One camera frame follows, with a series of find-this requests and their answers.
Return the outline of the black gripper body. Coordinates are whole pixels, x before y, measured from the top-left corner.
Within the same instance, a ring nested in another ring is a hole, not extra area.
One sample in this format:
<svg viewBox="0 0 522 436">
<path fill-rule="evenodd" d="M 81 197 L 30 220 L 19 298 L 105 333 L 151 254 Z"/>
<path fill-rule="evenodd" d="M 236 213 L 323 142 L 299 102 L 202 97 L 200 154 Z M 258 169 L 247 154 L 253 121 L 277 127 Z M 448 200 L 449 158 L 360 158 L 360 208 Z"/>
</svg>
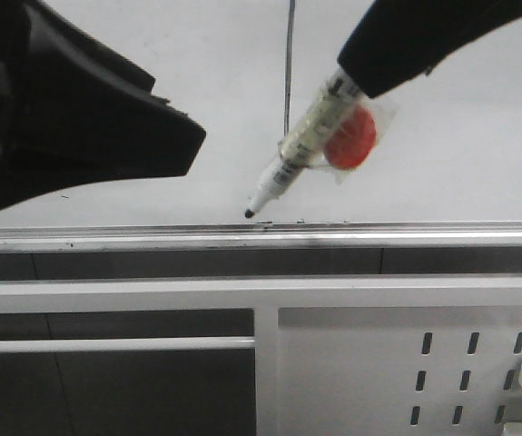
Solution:
<svg viewBox="0 0 522 436">
<path fill-rule="evenodd" d="M 89 183 L 185 176 L 206 133 L 152 75 L 42 1 L 0 1 L 0 211 Z"/>
</svg>

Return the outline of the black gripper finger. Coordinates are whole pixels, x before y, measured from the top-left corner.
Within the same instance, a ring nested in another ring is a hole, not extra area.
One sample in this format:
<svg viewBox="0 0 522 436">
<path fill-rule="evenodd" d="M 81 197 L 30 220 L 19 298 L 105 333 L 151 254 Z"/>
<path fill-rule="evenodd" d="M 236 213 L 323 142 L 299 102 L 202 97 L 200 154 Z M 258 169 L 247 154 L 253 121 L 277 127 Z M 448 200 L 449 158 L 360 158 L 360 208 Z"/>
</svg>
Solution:
<svg viewBox="0 0 522 436">
<path fill-rule="evenodd" d="M 379 0 L 359 20 L 337 62 L 362 93 L 376 98 L 520 18 L 522 1 Z"/>
</svg>

